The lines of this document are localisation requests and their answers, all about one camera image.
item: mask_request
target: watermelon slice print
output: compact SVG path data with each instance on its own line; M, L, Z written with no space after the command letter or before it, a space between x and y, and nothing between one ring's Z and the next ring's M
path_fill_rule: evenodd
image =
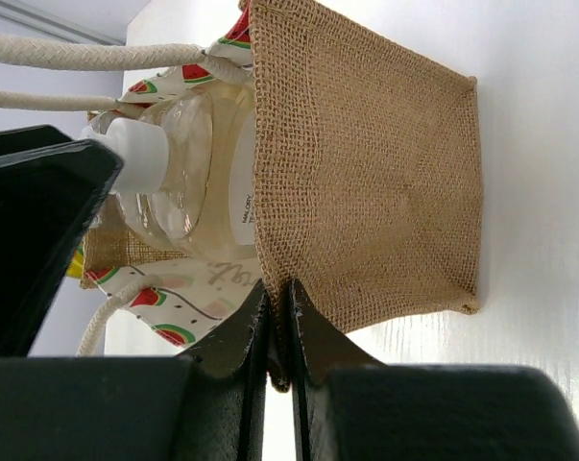
M162 305L167 295L161 293L156 288L146 288L139 292L133 300L131 307L135 305Z
M174 346L184 346L195 342L195 335L178 325L159 324L153 327L153 331Z
M193 286L193 278L189 276L179 276L176 274L159 274L163 280L163 288L188 288Z
M251 35L249 34L249 5L244 9L240 19L225 36L219 38L219 43L251 49Z
M137 94L156 93L157 87L148 80L142 80L141 82L138 82L137 84L130 87L127 91Z
M203 82L212 80L213 77L199 65L187 64L182 67L182 79L186 84L202 84Z
M86 274L95 283L101 285L102 283L106 283L108 280L114 277L119 270L120 268L113 267L111 269L105 269L103 271L88 271Z

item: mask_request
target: white bottle cap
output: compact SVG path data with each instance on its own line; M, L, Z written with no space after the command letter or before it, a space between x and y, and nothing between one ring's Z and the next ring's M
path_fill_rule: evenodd
M80 139L86 138L101 142L125 163L112 193L153 194L161 188L170 155L167 136L161 127L117 118L109 124L106 134L84 128Z

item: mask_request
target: watermelon print fabric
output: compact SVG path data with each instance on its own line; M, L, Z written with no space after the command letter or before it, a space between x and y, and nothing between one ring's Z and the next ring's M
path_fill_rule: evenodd
M253 67L251 35L249 33L249 7L242 12L235 25L224 36L202 49L210 56L226 58L245 69ZM214 80L197 64L186 62L182 66L170 67L165 72L153 75L131 86L121 98L124 103L151 105L171 100L188 88Z
M108 296L129 283L154 274L163 280L139 292L125 306L153 332L188 348L223 323L261 279L259 261L208 263L184 258L88 273Z

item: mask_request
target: burlap fabric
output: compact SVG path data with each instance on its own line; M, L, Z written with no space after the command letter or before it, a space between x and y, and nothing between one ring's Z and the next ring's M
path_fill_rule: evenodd
M86 276L88 271L184 257L178 252L160 252L140 242L126 226L121 224L118 204L114 196L108 196L99 217L101 225L98 228L89 229L84 237L82 288L96 286Z
M311 0L253 0L250 20L256 245L281 353L291 278L342 331L475 312L476 80Z

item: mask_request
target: rope handle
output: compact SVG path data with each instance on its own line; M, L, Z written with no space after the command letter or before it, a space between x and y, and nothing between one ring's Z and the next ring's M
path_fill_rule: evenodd
M230 84L243 84L248 70L226 58L210 56L189 44L106 46L62 43L0 34L0 62L54 70L113 71L198 64ZM121 110L137 116L141 108L108 97L50 96L0 91L0 108L29 110Z
M141 279L135 280L120 290L118 293L109 298L105 303L101 304L95 315L88 322L88 326L84 331L80 346L76 355L90 356L97 350L97 345L104 334L106 324L114 312L121 307L124 307L135 298L140 291L146 288L154 288L161 286L163 280L156 275L144 276Z

